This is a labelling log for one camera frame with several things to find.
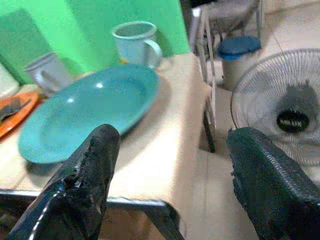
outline white mug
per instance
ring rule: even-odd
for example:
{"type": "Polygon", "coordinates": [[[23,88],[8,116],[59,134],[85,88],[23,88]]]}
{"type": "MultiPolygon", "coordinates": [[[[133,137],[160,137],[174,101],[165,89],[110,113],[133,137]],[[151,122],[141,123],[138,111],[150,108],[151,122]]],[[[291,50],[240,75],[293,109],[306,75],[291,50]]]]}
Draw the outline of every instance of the white mug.
{"type": "Polygon", "coordinates": [[[162,50],[156,41],[157,27],[147,21],[131,21],[112,30],[120,61],[156,68],[162,59],[162,50]]]}
{"type": "Polygon", "coordinates": [[[72,83],[72,77],[54,52],[49,52],[37,58],[24,70],[48,97],[72,83]]]}

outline trash bin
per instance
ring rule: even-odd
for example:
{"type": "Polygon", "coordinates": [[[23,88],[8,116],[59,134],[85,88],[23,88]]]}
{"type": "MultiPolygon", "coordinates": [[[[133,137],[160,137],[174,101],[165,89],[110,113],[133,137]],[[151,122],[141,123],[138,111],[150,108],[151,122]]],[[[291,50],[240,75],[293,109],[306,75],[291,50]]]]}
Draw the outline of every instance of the trash bin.
{"type": "Polygon", "coordinates": [[[232,37],[222,41],[217,54],[222,58],[224,87],[233,90],[245,71],[258,60],[260,41],[253,36],[232,37]]]}

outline metal table leg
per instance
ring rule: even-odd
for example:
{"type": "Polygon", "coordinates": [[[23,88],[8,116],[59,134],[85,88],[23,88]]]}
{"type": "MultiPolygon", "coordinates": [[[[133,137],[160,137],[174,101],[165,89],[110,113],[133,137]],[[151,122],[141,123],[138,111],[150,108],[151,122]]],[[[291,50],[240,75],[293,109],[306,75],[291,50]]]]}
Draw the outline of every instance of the metal table leg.
{"type": "MultiPolygon", "coordinates": [[[[37,191],[0,189],[0,209],[19,208],[22,215],[28,205],[39,195],[37,191]]],[[[144,212],[166,240],[184,240],[180,233],[180,216],[177,211],[160,200],[133,200],[123,197],[108,197],[107,208],[144,212]]]]}

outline teal plate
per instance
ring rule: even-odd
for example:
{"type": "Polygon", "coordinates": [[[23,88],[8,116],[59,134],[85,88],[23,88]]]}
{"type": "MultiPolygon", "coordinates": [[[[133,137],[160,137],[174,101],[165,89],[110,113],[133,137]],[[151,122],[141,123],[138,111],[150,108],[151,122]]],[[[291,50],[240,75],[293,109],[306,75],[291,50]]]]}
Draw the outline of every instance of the teal plate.
{"type": "Polygon", "coordinates": [[[158,87],[156,73],[140,65],[110,67],[84,77],[31,115],[18,141],[19,152],[33,163],[57,163],[101,124],[124,134],[151,107],[158,87]]]}

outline wall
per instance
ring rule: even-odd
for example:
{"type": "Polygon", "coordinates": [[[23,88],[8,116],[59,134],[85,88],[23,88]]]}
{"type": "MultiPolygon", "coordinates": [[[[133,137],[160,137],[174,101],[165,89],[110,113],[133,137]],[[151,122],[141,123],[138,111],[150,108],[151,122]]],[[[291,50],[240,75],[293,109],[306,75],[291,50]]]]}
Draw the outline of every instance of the wall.
{"type": "Polygon", "coordinates": [[[128,21],[157,25],[164,56],[189,51],[179,0],[0,0],[0,62],[20,83],[24,66],[56,52],[72,75],[118,63],[111,29],[128,21]]]}
{"type": "Polygon", "coordinates": [[[283,9],[297,7],[303,4],[319,2],[320,0],[262,0],[265,1],[265,12],[271,13],[283,9]]]}

